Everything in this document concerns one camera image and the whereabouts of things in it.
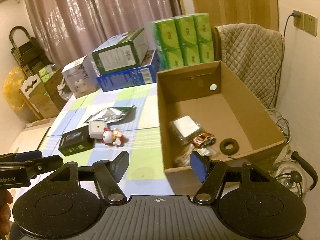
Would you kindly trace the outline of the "person's left hand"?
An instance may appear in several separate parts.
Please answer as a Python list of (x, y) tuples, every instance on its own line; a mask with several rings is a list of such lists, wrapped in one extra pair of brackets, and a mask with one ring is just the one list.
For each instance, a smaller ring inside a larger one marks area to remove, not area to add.
[(11, 193), (6, 190), (4, 203), (1, 206), (1, 232), (5, 235), (8, 235), (10, 232), (10, 217), (11, 217), (11, 209), (10, 204), (13, 203), (13, 197)]

